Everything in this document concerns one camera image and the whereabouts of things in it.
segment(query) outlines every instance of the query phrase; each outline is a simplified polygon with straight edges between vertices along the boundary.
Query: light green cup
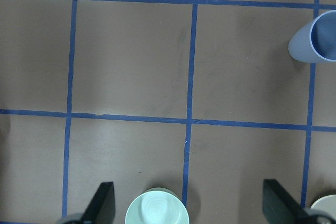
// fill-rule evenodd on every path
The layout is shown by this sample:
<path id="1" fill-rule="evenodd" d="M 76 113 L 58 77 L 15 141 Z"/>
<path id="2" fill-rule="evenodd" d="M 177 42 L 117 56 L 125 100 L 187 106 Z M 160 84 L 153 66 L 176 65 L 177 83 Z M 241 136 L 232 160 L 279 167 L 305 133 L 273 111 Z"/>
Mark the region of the light green cup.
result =
<path id="1" fill-rule="evenodd" d="M 157 187 L 132 202 L 125 224 L 189 224 L 189 215 L 175 193 Z"/>

